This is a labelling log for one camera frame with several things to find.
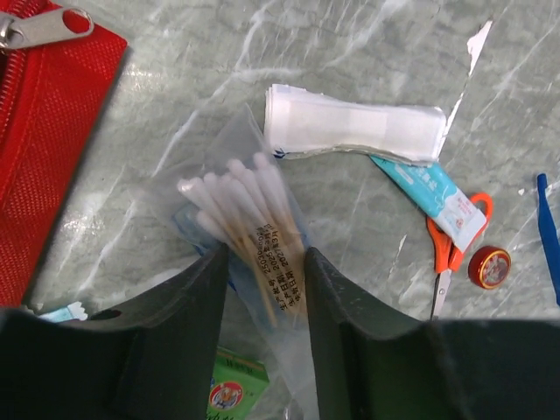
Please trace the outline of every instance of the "scissors blade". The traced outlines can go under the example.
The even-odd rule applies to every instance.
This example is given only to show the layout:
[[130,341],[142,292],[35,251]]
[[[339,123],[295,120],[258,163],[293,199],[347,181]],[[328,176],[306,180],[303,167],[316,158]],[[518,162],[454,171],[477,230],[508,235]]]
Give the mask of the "scissors blade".
[[445,297],[452,282],[452,271],[447,269],[443,271],[436,281],[436,289],[434,293],[434,305],[431,308],[431,319],[437,319],[441,315],[444,307]]

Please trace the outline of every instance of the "zipper pull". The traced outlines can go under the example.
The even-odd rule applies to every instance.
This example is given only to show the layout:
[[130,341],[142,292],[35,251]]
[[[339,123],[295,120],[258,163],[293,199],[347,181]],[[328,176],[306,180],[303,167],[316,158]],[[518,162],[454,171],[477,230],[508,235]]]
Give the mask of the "zipper pull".
[[[75,13],[85,18],[87,30],[72,31],[64,21],[65,13]],[[76,8],[60,8],[25,19],[0,12],[0,49],[18,50],[84,38],[94,31],[94,27],[94,21],[88,13]]]

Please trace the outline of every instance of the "red round container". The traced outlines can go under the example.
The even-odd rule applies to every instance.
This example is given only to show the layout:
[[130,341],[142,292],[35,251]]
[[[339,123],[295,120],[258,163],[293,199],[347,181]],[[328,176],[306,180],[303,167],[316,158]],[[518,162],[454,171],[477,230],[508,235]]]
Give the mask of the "red round container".
[[483,247],[469,262],[469,277],[481,288],[491,290],[506,280],[510,267],[511,257],[505,249]]

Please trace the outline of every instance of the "red bag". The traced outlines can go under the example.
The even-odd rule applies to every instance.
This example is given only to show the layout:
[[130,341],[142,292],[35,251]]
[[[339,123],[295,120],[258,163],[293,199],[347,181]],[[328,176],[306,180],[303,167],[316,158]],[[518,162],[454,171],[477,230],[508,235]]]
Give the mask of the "red bag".
[[[0,11],[17,18],[58,8],[0,0]],[[59,17],[74,32],[91,25],[74,12]],[[21,41],[9,23],[0,15],[0,42]],[[125,49],[96,25],[84,38],[0,53],[0,305],[21,303]]]

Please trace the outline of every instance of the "green box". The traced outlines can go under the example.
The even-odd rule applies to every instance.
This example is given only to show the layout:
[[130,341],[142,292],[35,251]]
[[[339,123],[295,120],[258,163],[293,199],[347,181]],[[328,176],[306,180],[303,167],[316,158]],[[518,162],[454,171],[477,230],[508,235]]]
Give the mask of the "green box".
[[244,420],[268,386],[262,363],[218,347],[206,420]]

